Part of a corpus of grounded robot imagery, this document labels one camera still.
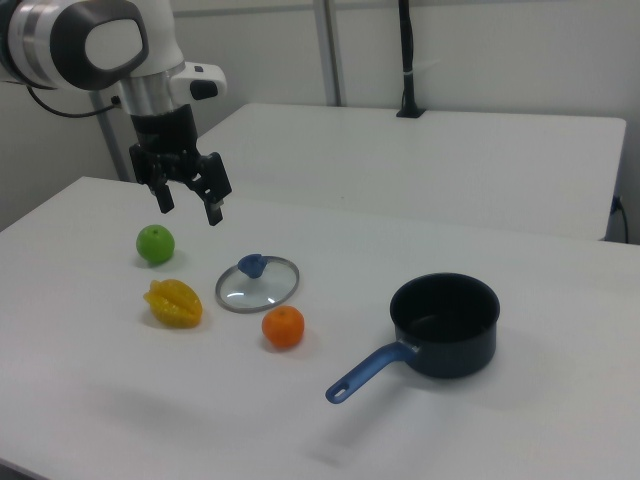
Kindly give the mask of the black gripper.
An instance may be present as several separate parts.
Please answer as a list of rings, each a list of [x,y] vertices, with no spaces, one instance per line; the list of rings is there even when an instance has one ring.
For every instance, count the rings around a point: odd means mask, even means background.
[[[132,116],[137,143],[129,148],[136,182],[146,185],[162,213],[174,208],[167,181],[193,186],[210,226],[223,220],[224,198],[232,192],[221,156],[202,156],[190,105],[160,115]]]

